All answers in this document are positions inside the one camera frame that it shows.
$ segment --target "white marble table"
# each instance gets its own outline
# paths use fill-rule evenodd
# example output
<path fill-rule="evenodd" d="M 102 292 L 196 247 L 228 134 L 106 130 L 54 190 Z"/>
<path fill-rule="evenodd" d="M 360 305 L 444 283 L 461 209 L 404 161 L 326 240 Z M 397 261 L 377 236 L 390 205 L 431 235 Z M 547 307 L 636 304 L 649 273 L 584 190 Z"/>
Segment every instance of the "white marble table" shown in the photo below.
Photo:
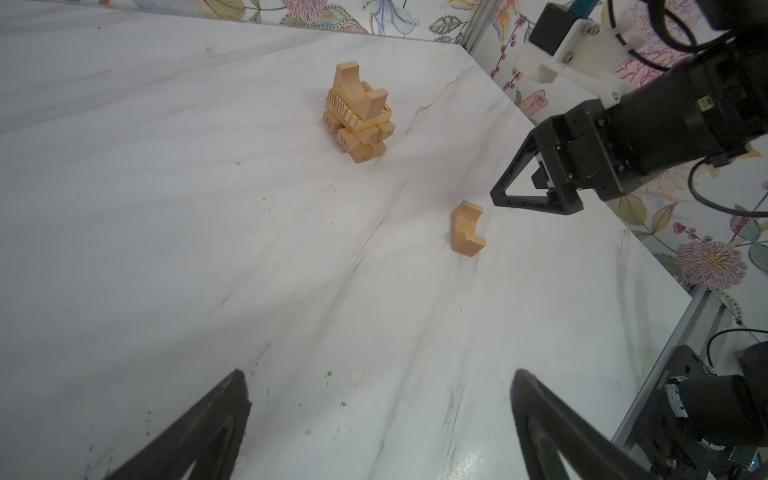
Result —
<path fill-rule="evenodd" d="M 492 206 L 531 125 L 456 46 L 31 2 L 0 41 L 0 477 L 103 478 L 241 368 L 234 478 L 524 478 L 514 371 L 610 437 L 688 304 L 593 194 Z M 397 126 L 359 165 L 348 60 Z"/>

